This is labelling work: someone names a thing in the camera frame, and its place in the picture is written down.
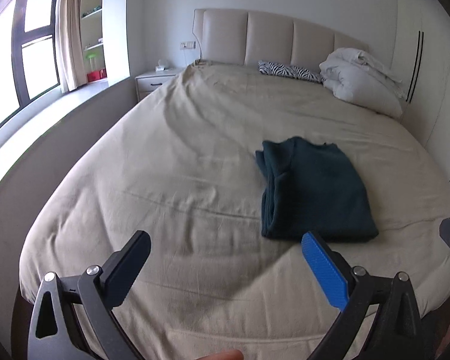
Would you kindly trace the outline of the person's left hand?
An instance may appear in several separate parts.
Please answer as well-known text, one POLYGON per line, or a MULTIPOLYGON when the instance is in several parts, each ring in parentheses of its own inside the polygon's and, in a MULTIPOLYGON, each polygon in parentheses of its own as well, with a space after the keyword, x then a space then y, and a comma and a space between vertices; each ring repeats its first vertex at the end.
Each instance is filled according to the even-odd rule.
POLYGON ((212 353, 197 360, 243 360, 244 355, 240 350, 231 349, 221 353, 212 353))

